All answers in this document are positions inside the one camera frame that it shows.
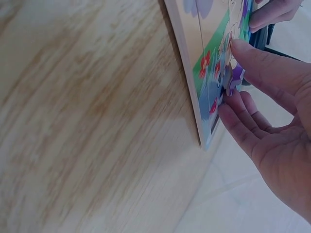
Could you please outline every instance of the light wood grain surface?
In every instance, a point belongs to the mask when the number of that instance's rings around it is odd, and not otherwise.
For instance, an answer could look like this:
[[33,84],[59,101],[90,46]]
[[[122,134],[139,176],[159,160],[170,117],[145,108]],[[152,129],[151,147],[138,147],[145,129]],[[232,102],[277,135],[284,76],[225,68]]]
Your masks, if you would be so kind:
[[0,232],[175,229],[217,143],[162,1],[2,0],[0,78]]

